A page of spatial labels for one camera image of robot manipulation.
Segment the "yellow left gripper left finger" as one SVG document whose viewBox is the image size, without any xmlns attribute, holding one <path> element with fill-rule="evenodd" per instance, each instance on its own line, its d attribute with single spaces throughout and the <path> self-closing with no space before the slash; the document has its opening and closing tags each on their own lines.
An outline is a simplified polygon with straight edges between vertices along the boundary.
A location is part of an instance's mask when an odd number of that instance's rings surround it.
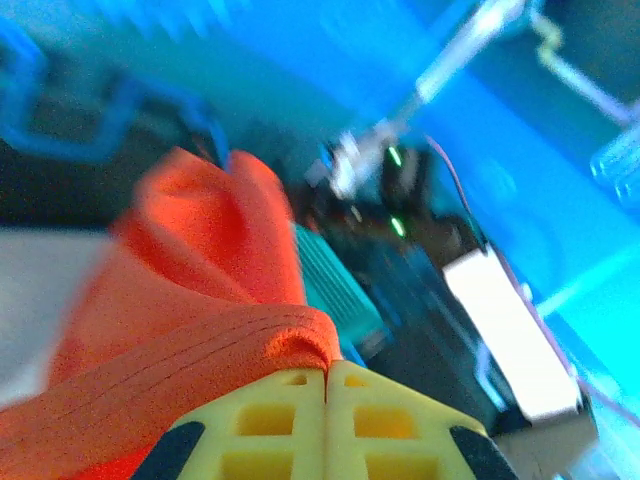
<svg viewBox="0 0 640 480">
<path fill-rule="evenodd" d="M 183 415 L 134 479 L 321 479 L 325 376 L 284 370 Z"/>
</svg>

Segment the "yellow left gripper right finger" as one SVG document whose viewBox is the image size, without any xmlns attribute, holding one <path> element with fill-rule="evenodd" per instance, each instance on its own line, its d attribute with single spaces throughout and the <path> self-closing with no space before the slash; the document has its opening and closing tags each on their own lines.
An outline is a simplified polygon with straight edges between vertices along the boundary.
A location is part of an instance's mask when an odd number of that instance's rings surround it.
<svg viewBox="0 0 640 480">
<path fill-rule="evenodd" d="M 476 419 L 348 361 L 327 383 L 327 479 L 515 479 Z"/>
</svg>

